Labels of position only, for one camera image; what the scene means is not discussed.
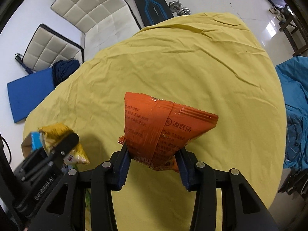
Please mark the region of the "dark wooden chair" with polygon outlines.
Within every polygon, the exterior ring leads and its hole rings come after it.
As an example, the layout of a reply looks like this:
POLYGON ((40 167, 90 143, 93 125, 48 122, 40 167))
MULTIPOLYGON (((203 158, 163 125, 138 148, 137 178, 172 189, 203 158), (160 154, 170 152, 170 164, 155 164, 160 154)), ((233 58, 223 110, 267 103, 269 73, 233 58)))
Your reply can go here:
POLYGON ((293 13, 288 5, 280 8, 279 31, 287 37, 294 51, 293 56, 307 56, 307 25, 293 13))

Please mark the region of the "folded blue umbrella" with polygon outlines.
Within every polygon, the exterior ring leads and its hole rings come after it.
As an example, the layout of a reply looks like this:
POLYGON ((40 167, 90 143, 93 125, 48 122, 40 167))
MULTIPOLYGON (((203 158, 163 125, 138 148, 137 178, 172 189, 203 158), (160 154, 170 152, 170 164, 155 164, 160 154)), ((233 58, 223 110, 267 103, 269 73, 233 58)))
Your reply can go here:
POLYGON ((34 71, 26 66, 23 62, 23 56, 20 53, 15 54, 15 60, 20 64, 20 66, 27 72, 27 74, 33 74, 34 71))

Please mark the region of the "white padded chair left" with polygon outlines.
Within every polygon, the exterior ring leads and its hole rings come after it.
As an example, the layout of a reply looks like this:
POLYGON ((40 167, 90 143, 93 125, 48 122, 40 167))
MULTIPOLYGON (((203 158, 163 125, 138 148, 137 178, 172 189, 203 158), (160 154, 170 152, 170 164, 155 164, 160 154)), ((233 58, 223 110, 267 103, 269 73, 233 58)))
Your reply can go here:
POLYGON ((82 64, 84 49, 42 23, 21 56, 21 63, 32 71, 41 71, 60 60, 69 59, 76 59, 82 64))

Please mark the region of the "dark blue cloth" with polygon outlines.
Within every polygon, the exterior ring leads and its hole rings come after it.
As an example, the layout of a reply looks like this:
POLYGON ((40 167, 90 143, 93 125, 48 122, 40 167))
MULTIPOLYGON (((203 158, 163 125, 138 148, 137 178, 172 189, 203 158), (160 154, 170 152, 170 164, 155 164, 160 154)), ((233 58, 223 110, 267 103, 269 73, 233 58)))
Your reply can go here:
POLYGON ((52 66, 53 84, 57 87, 80 67, 79 60, 59 60, 52 66))

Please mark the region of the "blue foam mat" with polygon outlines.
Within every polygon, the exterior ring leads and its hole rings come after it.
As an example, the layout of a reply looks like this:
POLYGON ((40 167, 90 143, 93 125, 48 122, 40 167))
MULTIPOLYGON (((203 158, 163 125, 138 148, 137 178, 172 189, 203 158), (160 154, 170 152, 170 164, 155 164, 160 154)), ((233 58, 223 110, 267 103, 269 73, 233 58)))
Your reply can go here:
POLYGON ((54 89, 50 68, 9 82, 7 90, 14 122, 25 119, 54 89))

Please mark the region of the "orange snack packet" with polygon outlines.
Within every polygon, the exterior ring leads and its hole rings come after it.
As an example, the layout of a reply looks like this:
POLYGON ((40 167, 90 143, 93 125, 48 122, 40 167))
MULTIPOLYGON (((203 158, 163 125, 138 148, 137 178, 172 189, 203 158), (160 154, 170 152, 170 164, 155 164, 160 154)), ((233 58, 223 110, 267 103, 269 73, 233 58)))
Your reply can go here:
POLYGON ((124 135, 136 161, 155 171, 178 171, 175 153, 216 127, 219 117, 209 112, 142 93, 127 92, 124 135))

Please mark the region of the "open cardboard box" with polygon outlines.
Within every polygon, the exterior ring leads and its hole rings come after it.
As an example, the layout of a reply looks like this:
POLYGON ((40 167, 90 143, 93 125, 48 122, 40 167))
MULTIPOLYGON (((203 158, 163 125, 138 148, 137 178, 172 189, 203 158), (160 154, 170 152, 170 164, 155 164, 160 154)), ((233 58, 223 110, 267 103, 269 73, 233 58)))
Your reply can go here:
POLYGON ((26 158, 30 155, 31 152, 42 148, 43 145, 40 140, 39 132, 31 132, 26 136, 24 141, 21 144, 21 150, 23 153, 23 157, 26 158))

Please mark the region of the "blue blanket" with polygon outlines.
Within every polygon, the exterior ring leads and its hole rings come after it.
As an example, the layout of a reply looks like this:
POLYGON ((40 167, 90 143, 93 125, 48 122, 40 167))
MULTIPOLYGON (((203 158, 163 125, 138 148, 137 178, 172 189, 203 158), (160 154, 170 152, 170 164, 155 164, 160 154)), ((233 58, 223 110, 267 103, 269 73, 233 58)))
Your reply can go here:
POLYGON ((293 57, 275 70, 287 113, 284 168, 302 171, 307 169, 307 57, 293 57))

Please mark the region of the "yellow tablecloth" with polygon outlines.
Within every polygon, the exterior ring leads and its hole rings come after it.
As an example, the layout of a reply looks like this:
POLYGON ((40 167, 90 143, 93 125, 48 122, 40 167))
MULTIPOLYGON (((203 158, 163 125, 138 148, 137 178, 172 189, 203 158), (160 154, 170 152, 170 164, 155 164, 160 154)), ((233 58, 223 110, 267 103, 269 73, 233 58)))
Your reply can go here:
POLYGON ((64 173, 30 230, 277 230, 268 208, 285 153, 281 83, 243 21, 199 13, 143 28, 99 51, 27 117, 24 133, 63 123, 90 164, 64 173), (197 158, 197 189, 179 171, 136 161, 111 189, 111 156, 124 135, 127 92, 219 117, 184 148, 197 158))

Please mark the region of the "black blue workout bench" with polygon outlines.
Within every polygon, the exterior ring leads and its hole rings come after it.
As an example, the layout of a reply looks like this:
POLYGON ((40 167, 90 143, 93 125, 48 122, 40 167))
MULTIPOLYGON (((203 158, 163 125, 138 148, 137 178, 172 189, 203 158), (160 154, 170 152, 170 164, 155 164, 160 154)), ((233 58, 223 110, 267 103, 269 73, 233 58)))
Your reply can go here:
POLYGON ((165 0, 134 0, 145 27, 173 18, 165 0))

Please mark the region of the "white padded chair right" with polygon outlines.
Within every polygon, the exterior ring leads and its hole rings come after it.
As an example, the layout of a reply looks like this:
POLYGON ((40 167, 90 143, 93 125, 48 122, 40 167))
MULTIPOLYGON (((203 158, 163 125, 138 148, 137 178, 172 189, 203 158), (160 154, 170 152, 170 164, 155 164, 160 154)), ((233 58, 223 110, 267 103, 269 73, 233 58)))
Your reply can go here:
POLYGON ((84 34, 85 60, 141 30, 125 0, 56 0, 51 9, 84 34))

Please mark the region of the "chrome dumbbell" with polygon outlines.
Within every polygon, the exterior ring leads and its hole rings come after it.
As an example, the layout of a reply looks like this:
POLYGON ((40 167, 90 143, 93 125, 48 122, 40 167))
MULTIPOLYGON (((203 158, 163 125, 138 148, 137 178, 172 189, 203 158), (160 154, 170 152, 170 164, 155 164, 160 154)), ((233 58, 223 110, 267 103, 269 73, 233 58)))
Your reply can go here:
POLYGON ((169 9, 172 13, 176 13, 178 16, 190 15, 191 11, 188 7, 182 7, 179 1, 171 1, 169 3, 169 9))

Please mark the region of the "yellow snack packet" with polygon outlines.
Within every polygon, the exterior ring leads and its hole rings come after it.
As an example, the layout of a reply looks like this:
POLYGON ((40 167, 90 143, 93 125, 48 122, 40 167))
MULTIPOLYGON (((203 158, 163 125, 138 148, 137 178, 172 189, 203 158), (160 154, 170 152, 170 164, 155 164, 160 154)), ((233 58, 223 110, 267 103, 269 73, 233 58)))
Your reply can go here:
POLYGON ((59 154, 66 165, 90 164, 79 136, 63 123, 39 128, 40 141, 47 153, 59 154))

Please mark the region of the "white padded chair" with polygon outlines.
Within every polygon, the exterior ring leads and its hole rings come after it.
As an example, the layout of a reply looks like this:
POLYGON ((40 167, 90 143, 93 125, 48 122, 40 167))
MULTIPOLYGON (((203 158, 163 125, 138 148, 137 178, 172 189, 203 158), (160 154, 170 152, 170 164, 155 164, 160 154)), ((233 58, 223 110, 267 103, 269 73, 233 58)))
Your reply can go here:
POLYGON ((141 30, 125 0, 56 0, 51 9, 84 34, 85 60, 141 30))
POLYGON ((60 60, 69 59, 76 59, 82 64, 84 49, 42 23, 21 56, 21 63, 32 71, 41 71, 60 60))

